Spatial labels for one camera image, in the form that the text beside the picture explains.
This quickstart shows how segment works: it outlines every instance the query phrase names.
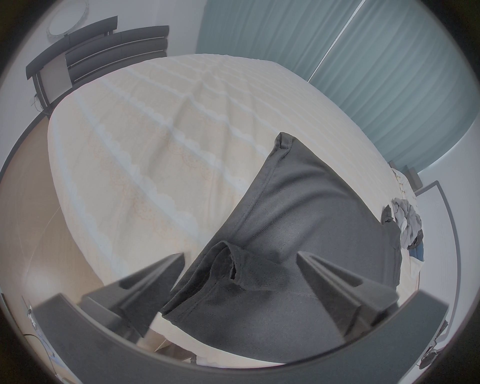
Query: floor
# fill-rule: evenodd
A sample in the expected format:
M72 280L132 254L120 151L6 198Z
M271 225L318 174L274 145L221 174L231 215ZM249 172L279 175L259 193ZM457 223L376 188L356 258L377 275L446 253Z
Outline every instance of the floor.
M103 284L73 241L53 185L47 150L48 120L27 136L0 182L0 287L24 334L36 335L27 316L62 292L74 302ZM42 343L26 337L49 367ZM55 371L76 382L53 361Z

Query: mattress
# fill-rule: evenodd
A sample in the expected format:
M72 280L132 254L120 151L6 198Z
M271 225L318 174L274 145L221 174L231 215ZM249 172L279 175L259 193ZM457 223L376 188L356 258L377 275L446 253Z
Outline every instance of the mattress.
M308 146L377 219L402 198L387 162L325 95L279 64L230 56L148 60L82 86L55 108L48 154L68 228L108 284L173 253L188 267L279 132ZM403 302L416 287L400 281Z

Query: teal curtain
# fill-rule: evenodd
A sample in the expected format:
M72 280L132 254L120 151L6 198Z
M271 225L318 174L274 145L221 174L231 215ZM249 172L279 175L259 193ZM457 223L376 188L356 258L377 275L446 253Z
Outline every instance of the teal curtain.
M209 0L197 52L275 61L308 80L359 4ZM440 158L480 108L463 54L417 0L366 0L311 84L400 169Z

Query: curtain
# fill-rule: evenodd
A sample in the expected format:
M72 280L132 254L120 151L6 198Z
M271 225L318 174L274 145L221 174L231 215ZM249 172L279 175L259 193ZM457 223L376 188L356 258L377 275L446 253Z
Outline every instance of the curtain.
M275 61L308 80L360 0L208 0L197 53ZM311 84L387 161L420 171L467 131L477 80L417 0L366 0Z

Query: wall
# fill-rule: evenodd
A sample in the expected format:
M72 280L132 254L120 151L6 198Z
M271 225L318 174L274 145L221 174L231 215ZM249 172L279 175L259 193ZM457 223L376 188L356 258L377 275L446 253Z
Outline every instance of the wall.
M0 165L23 131L38 115L35 87L25 76L26 65L51 42L47 27L67 0L58 1L23 40L0 77ZM206 0L89 0L89 12L79 27L118 16L117 32L153 25L170 25L167 54L195 53Z
M461 257L460 293L454 335L480 289L480 113L467 133L445 155L419 173L424 186L438 180L452 210Z

